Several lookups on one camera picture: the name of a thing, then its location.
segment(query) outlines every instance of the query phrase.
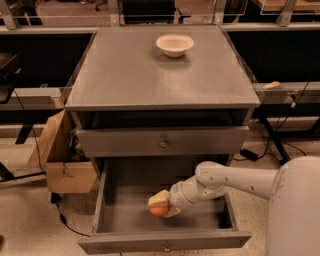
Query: cabinet top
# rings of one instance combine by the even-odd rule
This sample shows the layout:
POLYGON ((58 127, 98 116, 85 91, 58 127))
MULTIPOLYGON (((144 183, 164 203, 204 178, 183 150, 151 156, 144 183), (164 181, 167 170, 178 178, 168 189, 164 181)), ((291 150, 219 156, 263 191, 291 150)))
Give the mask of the cabinet top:
POLYGON ((250 108, 260 104, 216 26, 100 28, 78 74, 70 111, 250 108), (179 58, 156 40, 181 34, 194 47, 179 58))

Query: drawer front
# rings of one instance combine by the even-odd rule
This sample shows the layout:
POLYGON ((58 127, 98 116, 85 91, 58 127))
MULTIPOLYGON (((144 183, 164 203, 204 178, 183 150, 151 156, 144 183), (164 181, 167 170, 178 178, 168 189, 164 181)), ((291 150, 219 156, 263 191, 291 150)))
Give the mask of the drawer front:
POLYGON ((239 152, 247 126, 79 130, 87 157, 233 154, 239 152))
POLYGON ((87 254, 119 252, 170 252, 181 250, 241 248, 251 234, 245 231, 185 232, 171 234, 99 235, 81 239, 87 254))
POLYGON ((79 245, 88 254, 240 248, 228 195, 197 202, 172 218, 150 214, 148 198, 193 175, 194 158, 120 157, 105 161, 93 234, 79 245))

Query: metal frame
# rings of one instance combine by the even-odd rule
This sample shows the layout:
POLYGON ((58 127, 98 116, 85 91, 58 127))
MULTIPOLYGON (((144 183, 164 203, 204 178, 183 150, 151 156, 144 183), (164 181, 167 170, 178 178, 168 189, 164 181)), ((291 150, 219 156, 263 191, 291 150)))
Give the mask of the metal frame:
MULTIPOLYGON (((114 26, 120 26, 120 14, 119 14, 119 5, 117 0, 107 0, 109 10, 110 10, 110 21, 111 27, 114 26)), ((290 19, 293 13, 293 10, 295 8, 295 5, 297 3, 297 0, 287 0, 285 3, 285 6, 280 13, 276 23, 270 23, 270 24, 263 24, 263 23, 239 23, 239 24, 228 24, 228 25, 223 25, 223 18, 224 18, 224 10, 225 10, 225 5, 226 5, 227 0, 216 0, 216 8, 214 11, 214 16, 212 19, 212 24, 214 25, 219 25, 219 26, 224 26, 226 29, 230 30, 251 30, 251 29, 257 29, 257 30, 264 30, 266 28, 271 28, 272 29, 283 29, 283 28, 295 28, 299 27, 300 29, 320 29, 320 24, 314 24, 314 23, 303 23, 303 24, 291 24, 290 19)), ((19 31, 19 30, 27 30, 30 31, 28 28, 21 28, 14 16, 12 15, 12 12, 10 10, 10 7, 6 4, 5 1, 0 1, 0 13, 2 14, 2 18, 5 23, 5 28, 7 30, 14 30, 14 31, 19 31)), ((69 28, 69 30, 79 30, 79 28, 69 28)), ((42 33, 43 28, 35 28, 35 32, 40 32, 42 33)))

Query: tiled floor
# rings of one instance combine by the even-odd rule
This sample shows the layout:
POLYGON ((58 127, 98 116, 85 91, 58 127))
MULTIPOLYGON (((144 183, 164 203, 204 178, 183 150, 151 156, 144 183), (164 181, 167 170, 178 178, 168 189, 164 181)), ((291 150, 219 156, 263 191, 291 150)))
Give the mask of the tiled floor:
MULTIPOLYGON (((251 123, 250 129, 244 147, 261 155, 266 145, 266 132, 261 124, 256 122, 251 123)), ((320 144, 317 139, 311 141, 290 139, 290 142, 308 155, 320 156, 320 144)), ((28 160, 35 143, 33 138, 28 138, 23 145, 13 144, 14 138, 0 138, 0 161, 11 171, 15 171, 15 175, 20 175, 19 169, 28 160)), ((279 157, 272 143, 268 152, 279 157)), ((287 152, 292 158, 302 155, 301 152, 289 146, 287 152)), ((232 161, 231 165, 272 169, 280 166, 271 155, 266 155, 256 162, 232 161)), ((70 227, 90 234, 97 193, 98 182, 88 194, 64 195, 60 210, 70 227)), ((178 251, 170 252, 168 255, 263 256, 268 202, 234 189, 229 194, 239 229, 252 233, 252 238, 245 246, 240 249, 178 251)), ((0 236, 3 240, 0 243, 1 255, 86 255, 77 245, 81 235, 75 234, 61 223, 56 206, 50 203, 50 197, 44 176, 0 183, 0 236)), ((164 252, 146 252, 122 255, 160 256, 163 254, 164 252)))

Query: gray metal surface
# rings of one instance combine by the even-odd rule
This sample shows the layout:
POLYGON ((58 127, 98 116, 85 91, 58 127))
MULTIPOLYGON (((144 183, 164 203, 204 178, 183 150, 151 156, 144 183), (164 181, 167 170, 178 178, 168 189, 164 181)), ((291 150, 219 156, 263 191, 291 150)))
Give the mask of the gray metal surface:
POLYGON ((320 82, 280 83, 279 87, 264 89, 265 84, 254 84, 257 93, 263 93, 262 104, 290 104, 292 96, 299 103, 320 103, 320 82))
POLYGON ((216 26, 100 28, 66 107, 70 111, 248 108, 259 104, 249 79, 216 26), (195 46, 170 58, 163 34, 190 36, 195 46))
POLYGON ((239 152, 247 126, 206 128, 79 130, 88 157, 233 154, 239 152))
POLYGON ((199 202, 181 214, 164 219, 152 216, 148 198, 192 175, 192 159, 118 158, 109 160, 108 175, 98 196, 97 234, 82 239, 91 253, 162 251, 241 247, 250 237, 230 218, 232 208, 222 197, 199 202))

